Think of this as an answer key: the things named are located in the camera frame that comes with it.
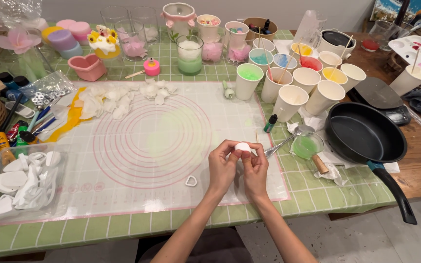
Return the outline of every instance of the pink silicone mold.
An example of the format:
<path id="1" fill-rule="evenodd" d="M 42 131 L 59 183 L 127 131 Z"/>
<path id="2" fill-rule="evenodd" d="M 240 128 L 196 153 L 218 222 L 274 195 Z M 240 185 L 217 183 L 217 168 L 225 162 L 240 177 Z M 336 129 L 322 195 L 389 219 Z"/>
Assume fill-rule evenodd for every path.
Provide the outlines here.
<path id="1" fill-rule="evenodd" d="M 103 61 L 95 54 L 88 54 L 85 57 L 72 57 L 67 61 L 67 64 L 85 81 L 96 81 L 107 73 Z"/>

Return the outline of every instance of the purple candle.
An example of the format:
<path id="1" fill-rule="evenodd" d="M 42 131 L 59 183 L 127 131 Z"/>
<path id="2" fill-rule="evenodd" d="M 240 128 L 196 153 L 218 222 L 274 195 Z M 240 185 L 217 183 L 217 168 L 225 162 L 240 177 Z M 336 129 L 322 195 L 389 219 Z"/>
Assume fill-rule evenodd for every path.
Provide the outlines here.
<path id="1" fill-rule="evenodd" d="M 73 34 L 67 29 L 57 30 L 48 35 L 48 40 L 51 46 L 57 51 L 66 51 L 73 49 L 77 41 L 74 39 Z"/>

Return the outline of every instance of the ceramic pot with flowers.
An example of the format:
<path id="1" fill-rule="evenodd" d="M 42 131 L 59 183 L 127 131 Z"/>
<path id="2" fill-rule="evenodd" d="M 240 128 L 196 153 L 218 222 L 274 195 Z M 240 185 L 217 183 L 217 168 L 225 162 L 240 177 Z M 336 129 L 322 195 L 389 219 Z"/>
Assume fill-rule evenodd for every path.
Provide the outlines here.
<path id="1" fill-rule="evenodd" d="M 168 37 L 175 42 L 179 36 L 190 35 L 197 17 L 194 8 L 185 3 L 171 3 L 160 14 L 165 19 Z"/>

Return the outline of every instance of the red liquid in glass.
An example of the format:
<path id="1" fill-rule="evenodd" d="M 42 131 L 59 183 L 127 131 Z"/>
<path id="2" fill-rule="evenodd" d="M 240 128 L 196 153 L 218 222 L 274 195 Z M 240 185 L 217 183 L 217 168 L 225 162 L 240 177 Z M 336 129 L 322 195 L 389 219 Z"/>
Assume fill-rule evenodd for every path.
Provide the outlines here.
<path id="1" fill-rule="evenodd" d="M 363 40 L 362 46 L 372 51 L 375 51 L 379 48 L 379 44 L 377 42 L 369 39 Z"/>

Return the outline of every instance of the paper cup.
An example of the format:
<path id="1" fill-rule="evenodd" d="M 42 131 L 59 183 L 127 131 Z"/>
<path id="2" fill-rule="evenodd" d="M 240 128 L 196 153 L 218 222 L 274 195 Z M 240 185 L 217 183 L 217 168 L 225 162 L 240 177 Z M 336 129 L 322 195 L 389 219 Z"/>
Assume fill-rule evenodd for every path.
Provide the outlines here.
<path id="1" fill-rule="evenodd" d="M 274 81 L 278 81 L 285 71 L 283 68 L 279 67 L 271 67 L 270 69 Z M 292 74 L 286 70 L 283 78 L 280 80 L 280 84 L 277 84 L 274 81 L 270 80 L 269 73 L 266 71 L 266 80 L 264 81 L 261 93 L 261 99 L 265 103 L 275 103 L 279 89 L 285 85 L 290 85 L 293 81 L 293 77 Z"/>
<path id="2" fill-rule="evenodd" d="M 276 49 L 276 45 L 271 40 L 265 38 L 256 38 L 253 41 L 253 49 L 255 48 L 266 48 L 267 51 L 272 52 Z"/>
<path id="3" fill-rule="evenodd" d="M 245 24 L 243 24 L 242 22 L 238 22 L 238 21 L 231 21 L 225 24 L 225 31 L 227 32 L 225 34 L 225 38 L 224 38 L 224 46 L 225 48 L 227 48 L 227 44 L 228 44 L 228 39 L 230 38 L 230 29 L 231 28 L 241 28 L 243 33 L 235 33 L 240 35 L 241 37 L 239 39 L 246 39 L 246 35 L 248 34 L 249 31 L 249 27 Z"/>
<path id="4" fill-rule="evenodd" d="M 341 85 L 345 92 L 348 92 L 360 83 L 360 81 L 366 79 L 365 72 L 361 68 L 352 64 L 342 64 L 341 71 L 347 76 L 347 83 Z"/>
<path id="5" fill-rule="evenodd" d="M 245 79 L 247 74 L 255 75 L 257 80 Z M 235 95 L 238 99 L 246 101 L 251 99 L 251 96 L 258 86 L 259 81 L 264 76 L 262 69 L 254 64 L 241 64 L 237 67 L 237 83 L 235 89 Z"/>
<path id="6" fill-rule="evenodd" d="M 301 87 L 285 85 L 279 89 L 272 114 L 277 114 L 278 122 L 288 122 L 308 98 L 308 93 Z"/>
<path id="7" fill-rule="evenodd" d="M 274 57 L 272 56 L 271 52 L 267 50 L 266 50 L 266 55 L 267 55 L 268 63 L 270 65 L 272 61 L 274 61 Z M 263 58 L 263 61 L 265 61 L 266 56 L 264 55 L 264 49 L 256 48 L 256 49 L 253 49 L 252 51 L 249 51 L 249 63 L 258 66 L 260 69 L 262 69 L 263 72 L 266 72 L 266 70 L 268 69 L 268 65 L 254 62 L 253 58 L 256 58 L 256 57 L 258 57 L 259 59 Z"/>
<path id="8" fill-rule="evenodd" d="M 412 65 L 406 69 L 389 85 L 399 96 L 421 85 L 421 67 L 415 66 L 412 75 Z"/>
<path id="9" fill-rule="evenodd" d="M 341 57 L 331 51 L 322 51 L 319 53 L 319 61 L 323 64 L 323 67 L 335 67 L 337 63 L 342 63 Z"/>
<path id="10" fill-rule="evenodd" d="M 290 65 L 287 67 L 287 70 L 290 73 L 293 73 L 293 71 L 297 68 L 298 63 L 296 59 L 292 58 L 292 60 L 290 60 L 290 58 L 291 56 L 287 54 L 275 54 L 274 61 L 271 66 L 285 68 L 287 63 L 290 61 Z"/>
<path id="11" fill-rule="evenodd" d="M 333 67 L 324 68 L 321 78 L 323 80 L 334 81 L 339 85 L 344 85 L 348 81 L 347 76 L 340 69 L 334 69 Z"/>
<path id="12" fill-rule="evenodd" d="M 322 80 L 314 89 L 310 99 L 305 105 L 305 110 L 314 116 L 318 116 L 345 97 L 344 88 L 334 81 Z"/>
<path id="13" fill-rule="evenodd" d="M 300 57 L 297 67 L 308 67 L 314 69 L 318 73 L 321 73 L 321 70 L 323 70 L 323 64 L 314 57 Z"/>
<path id="14" fill-rule="evenodd" d="M 321 80 L 320 74 L 308 67 L 297 68 L 293 71 L 292 75 L 292 85 L 301 87 L 307 93 L 310 93 L 314 86 Z"/>
<path id="15" fill-rule="evenodd" d="M 300 49 L 301 49 L 301 54 L 303 56 L 311 56 L 313 55 L 313 48 L 310 47 L 309 45 L 306 44 L 302 44 L 300 43 Z M 295 52 L 295 55 L 293 55 L 293 58 L 296 58 L 297 61 L 300 59 L 300 52 L 298 51 L 298 43 L 292 43 L 290 45 L 290 56 Z"/>

